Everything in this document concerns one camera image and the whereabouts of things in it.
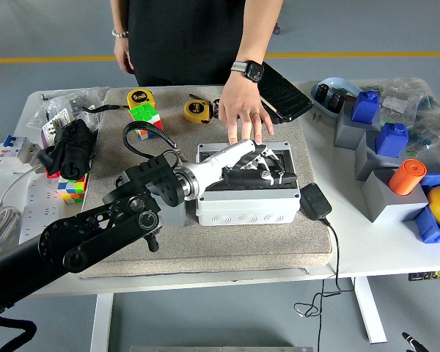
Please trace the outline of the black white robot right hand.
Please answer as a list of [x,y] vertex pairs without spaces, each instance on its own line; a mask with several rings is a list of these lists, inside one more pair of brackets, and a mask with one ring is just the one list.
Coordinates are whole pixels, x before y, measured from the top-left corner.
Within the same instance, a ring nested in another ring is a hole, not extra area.
[[428,352],[428,349],[407,332],[401,333],[403,339],[414,349],[415,352]]

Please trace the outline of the person's right hand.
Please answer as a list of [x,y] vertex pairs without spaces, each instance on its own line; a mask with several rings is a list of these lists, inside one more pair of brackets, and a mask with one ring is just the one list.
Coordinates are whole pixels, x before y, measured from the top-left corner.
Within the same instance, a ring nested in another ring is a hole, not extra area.
[[129,54],[129,41],[125,37],[116,37],[114,41],[114,55],[120,69],[128,74],[134,74],[134,68]]

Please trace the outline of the person's left hand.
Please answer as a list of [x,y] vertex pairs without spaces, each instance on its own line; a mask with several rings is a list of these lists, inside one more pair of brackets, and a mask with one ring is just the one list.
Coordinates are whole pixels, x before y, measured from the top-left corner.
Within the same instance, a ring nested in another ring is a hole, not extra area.
[[274,125],[264,109],[257,84],[242,73],[231,72],[219,100],[219,120],[227,128],[229,144],[253,139],[263,142],[263,127],[269,136],[274,135]]

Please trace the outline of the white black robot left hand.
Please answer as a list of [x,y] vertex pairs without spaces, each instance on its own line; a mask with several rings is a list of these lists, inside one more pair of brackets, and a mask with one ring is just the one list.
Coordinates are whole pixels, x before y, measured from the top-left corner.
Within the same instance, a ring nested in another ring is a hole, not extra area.
[[202,191],[295,189],[297,175],[287,142],[201,144],[194,175]]

